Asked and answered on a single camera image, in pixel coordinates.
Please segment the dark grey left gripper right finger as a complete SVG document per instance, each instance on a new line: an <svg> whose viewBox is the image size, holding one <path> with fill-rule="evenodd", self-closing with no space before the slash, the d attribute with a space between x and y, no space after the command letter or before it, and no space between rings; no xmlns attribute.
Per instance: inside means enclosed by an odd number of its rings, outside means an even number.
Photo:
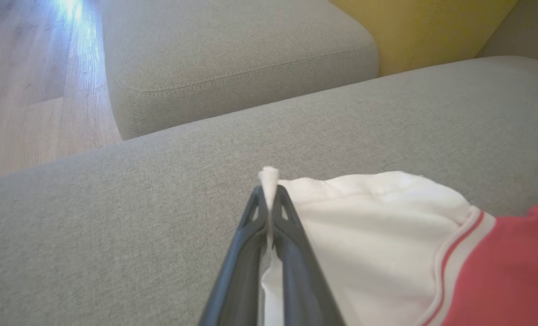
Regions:
<svg viewBox="0 0 538 326"><path fill-rule="evenodd" d="M345 325L292 199L282 185L276 189L271 220L273 248L282 262L285 326Z"/></svg>

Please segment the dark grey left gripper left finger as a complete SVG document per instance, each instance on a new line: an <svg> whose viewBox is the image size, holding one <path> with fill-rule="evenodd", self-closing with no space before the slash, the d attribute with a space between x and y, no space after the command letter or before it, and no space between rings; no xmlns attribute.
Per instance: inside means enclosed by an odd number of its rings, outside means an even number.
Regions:
<svg viewBox="0 0 538 326"><path fill-rule="evenodd" d="M262 186L252 191L199 319L200 326L256 326L260 266L267 246L268 209Z"/></svg>

